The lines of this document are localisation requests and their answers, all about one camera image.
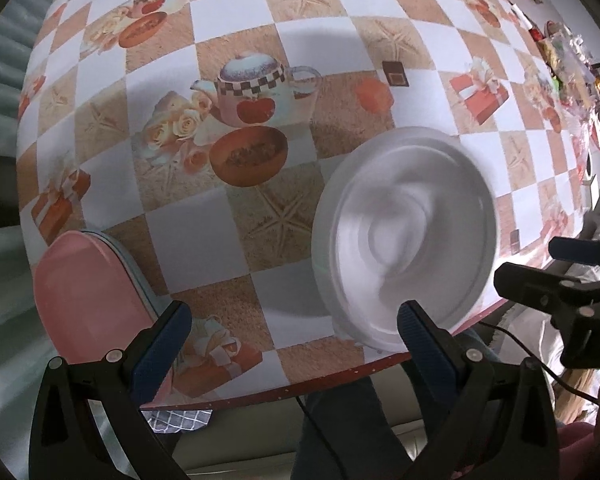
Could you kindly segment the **white bowl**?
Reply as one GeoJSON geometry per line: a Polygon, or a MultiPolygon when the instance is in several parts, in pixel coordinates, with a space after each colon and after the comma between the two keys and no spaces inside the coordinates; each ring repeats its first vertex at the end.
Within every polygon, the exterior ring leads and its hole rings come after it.
{"type": "Polygon", "coordinates": [[[400,305],[415,300],[455,330],[486,288],[499,247],[493,192],[471,154],[438,130],[406,127],[363,143],[327,179],[311,257],[343,336],[402,353],[400,305]]]}

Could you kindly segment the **checkered kitchen towel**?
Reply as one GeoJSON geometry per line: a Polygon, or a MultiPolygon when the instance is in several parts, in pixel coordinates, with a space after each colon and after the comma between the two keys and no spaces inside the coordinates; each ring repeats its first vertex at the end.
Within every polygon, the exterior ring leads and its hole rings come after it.
{"type": "Polygon", "coordinates": [[[211,410],[143,410],[143,416],[155,434],[179,434],[204,428],[210,422],[211,410]]]}

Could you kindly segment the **green curtain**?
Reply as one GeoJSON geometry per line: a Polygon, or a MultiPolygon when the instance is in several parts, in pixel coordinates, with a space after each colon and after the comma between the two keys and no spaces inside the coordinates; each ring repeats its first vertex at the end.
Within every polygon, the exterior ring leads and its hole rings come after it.
{"type": "Polygon", "coordinates": [[[24,73],[52,0],[0,0],[0,478],[28,475],[44,365],[55,352],[36,313],[20,229],[17,110],[24,73]]]}

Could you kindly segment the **pink plate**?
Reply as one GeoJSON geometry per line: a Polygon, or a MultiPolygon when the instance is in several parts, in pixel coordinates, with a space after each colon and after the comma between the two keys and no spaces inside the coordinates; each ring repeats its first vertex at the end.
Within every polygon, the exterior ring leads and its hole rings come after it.
{"type": "Polygon", "coordinates": [[[70,364],[125,349],[171,302],[120,242],[90,230],[53,241],[34,270],[33,291],[47,335],[70,364]]]}

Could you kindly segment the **person's dark trouser leg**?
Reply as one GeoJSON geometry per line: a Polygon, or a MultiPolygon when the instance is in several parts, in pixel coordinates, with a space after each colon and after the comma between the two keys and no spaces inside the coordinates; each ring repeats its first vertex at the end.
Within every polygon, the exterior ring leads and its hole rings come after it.
{"type": "Polygon", "coordinates": [[[412,461],[368,377],[308,394],[291,478],[399,479],[412,461]]]}

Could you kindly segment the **checkered patterned tablecloth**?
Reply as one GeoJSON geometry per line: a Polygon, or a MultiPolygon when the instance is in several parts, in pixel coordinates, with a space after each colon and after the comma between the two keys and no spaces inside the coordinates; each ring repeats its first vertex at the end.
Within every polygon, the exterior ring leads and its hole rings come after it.
{"type": "Polygon", "coordinates": [[[33,271],[105,233],[189,305],[155,397],[295,396],[387,366],[343,336],[313,274],[327,179],[381,133],[459,140],[498,216],[497,266],[582,228],[578,124],[506,0],[52,0],[18,110],[33,271]]]}

